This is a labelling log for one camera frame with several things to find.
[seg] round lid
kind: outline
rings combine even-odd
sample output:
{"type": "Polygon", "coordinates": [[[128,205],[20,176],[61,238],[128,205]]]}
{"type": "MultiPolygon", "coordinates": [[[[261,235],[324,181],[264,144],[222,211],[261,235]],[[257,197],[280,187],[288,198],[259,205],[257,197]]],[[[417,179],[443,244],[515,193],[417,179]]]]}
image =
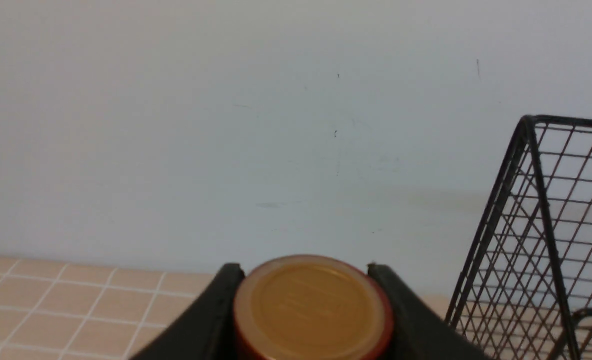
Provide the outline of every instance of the round lid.
{"type": "Polygon", "coordinates": [[[259,266],[234,300],[238,336],[259,358],[362,360],[386,346],[387,299],[357,269],[312,255],[259,266]]]}

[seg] jar lid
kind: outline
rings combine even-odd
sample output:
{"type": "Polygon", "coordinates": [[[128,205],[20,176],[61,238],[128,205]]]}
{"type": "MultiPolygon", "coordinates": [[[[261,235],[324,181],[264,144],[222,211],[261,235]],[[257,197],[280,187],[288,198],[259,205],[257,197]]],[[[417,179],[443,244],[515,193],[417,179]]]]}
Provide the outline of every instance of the jar lid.
{"type": "Polygon", "coordinates": [[[363,273],[327,257],[271,260],[242,282],[234,300],[239,340],[260,359],[363,360],[391,337],[391,309],[363,273]]]}

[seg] wire basket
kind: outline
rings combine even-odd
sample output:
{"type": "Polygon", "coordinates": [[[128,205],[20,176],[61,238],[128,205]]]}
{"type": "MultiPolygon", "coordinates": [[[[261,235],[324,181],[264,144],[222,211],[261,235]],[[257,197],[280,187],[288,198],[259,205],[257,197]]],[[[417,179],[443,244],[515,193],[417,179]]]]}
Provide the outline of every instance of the wire basket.
{"type": "Polygon", "coordinates": [[[592,120],[520,120],[446,321],[495,359],[592,360],[592,120]]]}

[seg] basket frame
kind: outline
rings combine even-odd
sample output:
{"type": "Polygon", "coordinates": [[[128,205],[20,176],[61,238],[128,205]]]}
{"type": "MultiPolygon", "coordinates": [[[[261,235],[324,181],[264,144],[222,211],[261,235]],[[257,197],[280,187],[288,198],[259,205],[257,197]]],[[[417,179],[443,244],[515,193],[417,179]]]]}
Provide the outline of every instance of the basket frame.
{"type": "MultiPolygon", "coordinates": [[[[556,343],[556,349],[552,351],[549,358],[553,359],[559,356],[562,353],[561,348],[563,344],[566,344],[570,358],[572,360],[580,360],[581,351],[579,350],[575,335],[575,327],[578,324],[578,320],[577,316],[573,316],[571,313],[568,303],[561,259],[557,249],[554,226],[552,225],[552,217],[549,209],[547,187],[545,186],[545,177],[543,177],[539,142],[536,135],[536,126],[541,124],[571,126],[574,129],[576,127],[592,128],[592,120],[582,118],[538,115],[523,116],[520,119],[502,161],[501,169],[492,189],[492,194],[488,199],[478,229],[474,235],[474,240],[465,260],[463,271],[458,278],[456,289],[447,310],[446,323],[455,330],[463,315],[465,305],[469,301],[469,296],[474,289],[474,280],[480,271],[485,253],[494,238],[494,231],[501,219],[502,209],[504,209],[511,196],[511,182],[513,182],[515,174],[520,169],[521,165],[519,162],[521,159],[524,159],[525,152],[529,151],[527,157],[530,157],[529,159],[531,160],[535,182],[534,186],[538,193],[537,207],[540,211],[540,218],[538,220],[542,221],[543,241],[545,241],[547,248],[552,283],[555,289],[555,300],[560,313],[560,325],[563,330],[559,341],[556,343]]],[[[529,221],[530,225],[533,225],[533,222],[536,221],[535,212],[534,218],[529,219],[529,221]]]]}

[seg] countertop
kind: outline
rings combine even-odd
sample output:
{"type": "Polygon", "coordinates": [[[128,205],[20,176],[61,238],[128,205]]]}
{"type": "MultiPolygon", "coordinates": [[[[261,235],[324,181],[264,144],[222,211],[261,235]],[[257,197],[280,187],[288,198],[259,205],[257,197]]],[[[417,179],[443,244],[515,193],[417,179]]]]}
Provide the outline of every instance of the countertop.
{"type": "MultiPolygon", "coordinates": [[[[0,257],[0,360],[124,360],[213,275],[0,257]]],[[[448,299],[426,296],[441,316],[448,299]]]]}

